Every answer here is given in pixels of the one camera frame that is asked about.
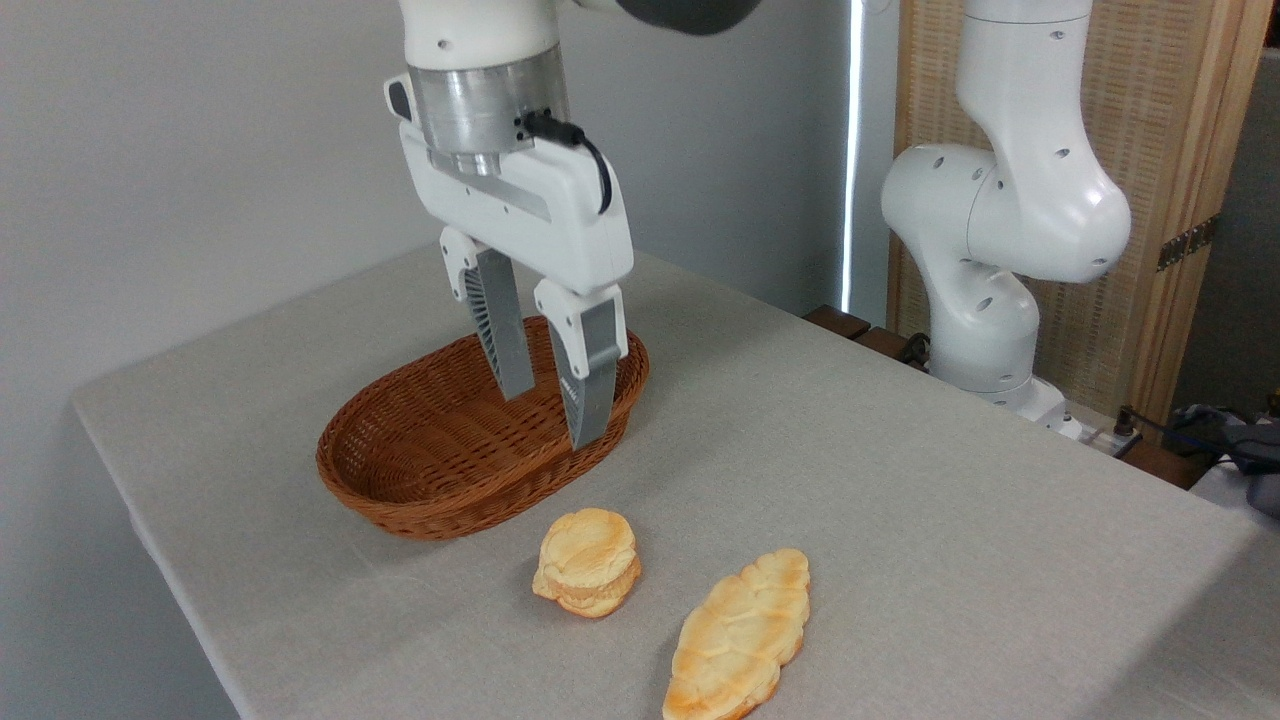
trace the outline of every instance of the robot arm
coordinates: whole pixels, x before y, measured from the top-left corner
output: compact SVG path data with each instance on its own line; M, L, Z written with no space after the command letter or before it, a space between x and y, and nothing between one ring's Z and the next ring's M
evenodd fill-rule
M1070 434L1065 401L1032 377L1039 311L1012 272L1089 282L1129 237L1129 205L1080 118L1092 0L968 0L960 105L995 151L902 152L882 209L929 296L931 372Z
M573 0L708 35L759 0ZM562 5L570 5L564 0ZM532 388L512 260L543 275L575 448L604 434L626 356L618 281L631 233L612 165L568 123L556 0L399 0L408 72L385 85L426 210L448 225L440 250L503 395Z

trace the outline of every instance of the oval basket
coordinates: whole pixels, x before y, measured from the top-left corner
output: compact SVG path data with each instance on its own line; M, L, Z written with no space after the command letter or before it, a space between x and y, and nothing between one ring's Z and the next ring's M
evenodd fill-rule
M604 436L573 451L547 320L525 319L535 387L504 401L476 336L375 380L329 421L316 450L325 487L379 528L448 539L527 510L622 439L649 378L632 333Z

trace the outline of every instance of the black cable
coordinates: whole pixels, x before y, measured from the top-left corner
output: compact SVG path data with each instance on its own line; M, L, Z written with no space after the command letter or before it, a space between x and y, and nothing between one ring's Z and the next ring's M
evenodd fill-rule
M613 181L609 179L609 167L604 163L604 155L595 147L595 143L582 136L582 146L595 158L595 169L600 172L600 215L613 204Z
M893 357L899 363L919 363L924 365L929 361L929 336L924 333L915 333L906 338L906 345L902 350Z
M1263 457L1261 455L1253 455L1252 452L1245 452L1243 450L1235 450L1234 447L1224 447L1224 446L1217 445L1217 443L1212 443L1212 442L1207 442L1207 441L1203 441L1203 439L1193 438L1190 436L1185 436L1183 433L1179 433L1178 430L1174 430L1172 428L1162 425L1162 424L1152 420L1151 418L1147 418L1147 416L1139 414L1137 410L1134 410L1129 405L1121 405L1120 406L1120 413L1121 414L1132 415L1134 419L1139 420L1142 424L1149 425L1149 427L1152 427L1152 428L1155 428L1155 429L1165 433L1166 436L1169 436L1171 438L1175 438L1175 439L1179 439L1181 442L1185 442L1187 445L1194 445L1197 447L1203 447L1204 450L1213 451L1213 452L1216 452L1219 455L1230 455L1231 457L1238 457L1240 460L1248 460L1249 462L1257 462L1258 465L1262 465L1265 468L1275 468L1275 471L1280 471L1280 462L1276 462L1271 457ZM1249 439L1249 441L1243 441L1243 442L1258 442L1258 441ZM1277 445L1277 443L1260 442L1260 445L1272 446L1272 445Z
M579 145L586 147L595 160L595 169L600 173L600 210L598 214L603 215L609 209L609 205L613 204L613 181L609 178L609 165L604 161L604 155L595 147L595 143L586 138L586 131L573 123L553 118L550 110L527 113L516 120L516 127L522 127L524 132L532 137L549 140L566 147L577 147Z

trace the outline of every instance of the gray tablecloth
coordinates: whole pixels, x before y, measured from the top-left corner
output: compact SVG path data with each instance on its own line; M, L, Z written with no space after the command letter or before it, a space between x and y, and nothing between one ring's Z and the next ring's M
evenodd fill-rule
M657 717L689 610L792 546L813 618L753 717L1280 717L1267 533L657 260L623 291L653 375L622 445L452 542L378 530L312 461L356 391L470 332L434 250L76 395L244 716ZM600 621L529 589L585 506L645 568Z

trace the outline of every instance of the toy bread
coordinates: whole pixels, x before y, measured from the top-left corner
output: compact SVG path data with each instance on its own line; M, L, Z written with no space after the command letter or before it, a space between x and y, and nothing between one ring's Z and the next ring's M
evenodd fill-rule
M799 550L717 583L680 630L663 719L737 720L773 697L808 620L809 559Z
M556 520L538 556L534 593L582 618L604 618L640 577L636 537L626 518L588 507Z

